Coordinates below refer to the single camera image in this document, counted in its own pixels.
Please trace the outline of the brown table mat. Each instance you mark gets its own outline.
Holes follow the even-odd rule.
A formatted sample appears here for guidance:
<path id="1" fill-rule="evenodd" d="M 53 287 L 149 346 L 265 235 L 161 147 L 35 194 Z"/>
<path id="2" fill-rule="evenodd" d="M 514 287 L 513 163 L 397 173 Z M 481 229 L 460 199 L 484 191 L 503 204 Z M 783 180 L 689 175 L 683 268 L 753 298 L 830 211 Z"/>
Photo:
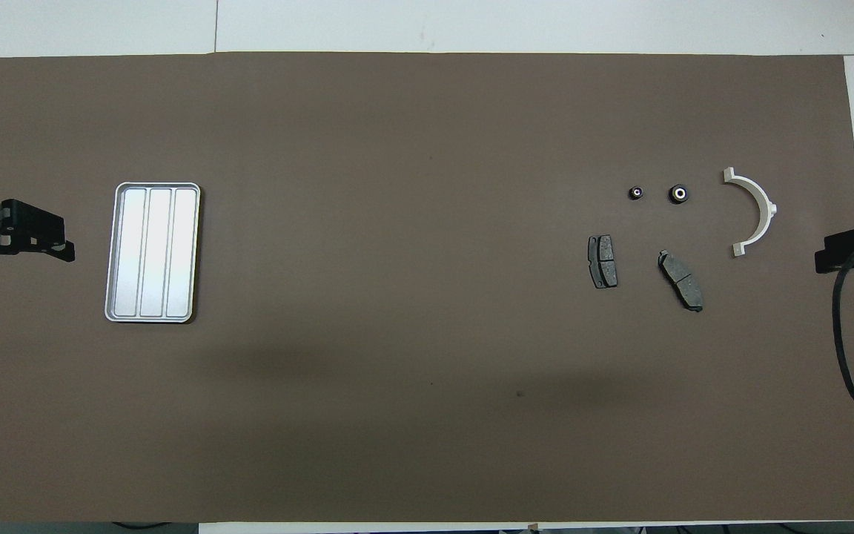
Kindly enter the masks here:
<path id="1" fill-rule="evenodd" d="M 202 189 L 189 323 L 105 318 L 123 182 Z M 0 257 L 0 521 L 854 519 L 840 56 L 0 59 L 7 197 L 77 257 Z"/>

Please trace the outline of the rectangular grey brake pad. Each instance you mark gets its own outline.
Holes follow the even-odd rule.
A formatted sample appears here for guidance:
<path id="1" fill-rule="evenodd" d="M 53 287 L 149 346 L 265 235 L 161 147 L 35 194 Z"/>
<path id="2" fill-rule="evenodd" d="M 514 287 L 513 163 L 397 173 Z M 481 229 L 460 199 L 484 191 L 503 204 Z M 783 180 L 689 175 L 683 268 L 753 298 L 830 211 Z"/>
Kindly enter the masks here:
<path id="1" fill-rule="evenodd" d="M 610 234 L 593 234 L 589 237 L 589 273 L 597 289 L 618 286 L 615 253 Z"/>

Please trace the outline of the elongated grey brake pad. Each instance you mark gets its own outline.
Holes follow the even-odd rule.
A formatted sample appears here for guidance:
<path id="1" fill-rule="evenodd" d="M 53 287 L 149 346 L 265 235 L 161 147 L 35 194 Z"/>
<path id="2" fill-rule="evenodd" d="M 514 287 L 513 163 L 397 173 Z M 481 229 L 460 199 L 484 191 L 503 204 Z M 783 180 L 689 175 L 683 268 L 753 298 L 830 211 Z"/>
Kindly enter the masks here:
<path id="1" fill-rule="evenodd" d="M 690 267 L 674 254 L 662 250 L 658 268 L 675 291 L 683 307 L 691 312 L 703 311 L 703 293 Z"/>

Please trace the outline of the white semicircular bracket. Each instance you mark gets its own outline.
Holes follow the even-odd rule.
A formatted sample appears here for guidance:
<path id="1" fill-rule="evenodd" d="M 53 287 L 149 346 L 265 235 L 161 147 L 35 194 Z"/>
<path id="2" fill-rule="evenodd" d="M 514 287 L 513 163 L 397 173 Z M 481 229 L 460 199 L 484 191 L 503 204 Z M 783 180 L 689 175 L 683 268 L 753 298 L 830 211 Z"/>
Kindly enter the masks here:
<path id="1" fill-rule="evenodd" d="M 745 256 L 750 246 L 758 243 L 766 236 L 769 227 L 772 225 L 773 217 L 778 213 L 778 206 L 769 198 L 766 190 L 759 183 L 739 175 L 736 173 L 735 167 L 729 166 L 723 170 L 723 182 L 725 185 L 735 185 L 748 192 L 757 206 L 758 220 L 755 230 L 752 231 L 748 239 L 733 243 L 731 246 L 732 256 L 742 257 Z"/>

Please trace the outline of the silver metal tray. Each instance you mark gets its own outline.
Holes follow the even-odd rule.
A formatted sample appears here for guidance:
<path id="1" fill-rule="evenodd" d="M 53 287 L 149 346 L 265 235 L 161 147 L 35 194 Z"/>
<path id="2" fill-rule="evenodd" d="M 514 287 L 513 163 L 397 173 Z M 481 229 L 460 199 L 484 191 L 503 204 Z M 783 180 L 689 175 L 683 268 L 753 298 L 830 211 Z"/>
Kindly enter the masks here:
<path id="1" fill-rule="evenodd" d="M 202 189 L 192 182 L 116 186 L 105 318 L 114 323 L 193 320 Z"/>

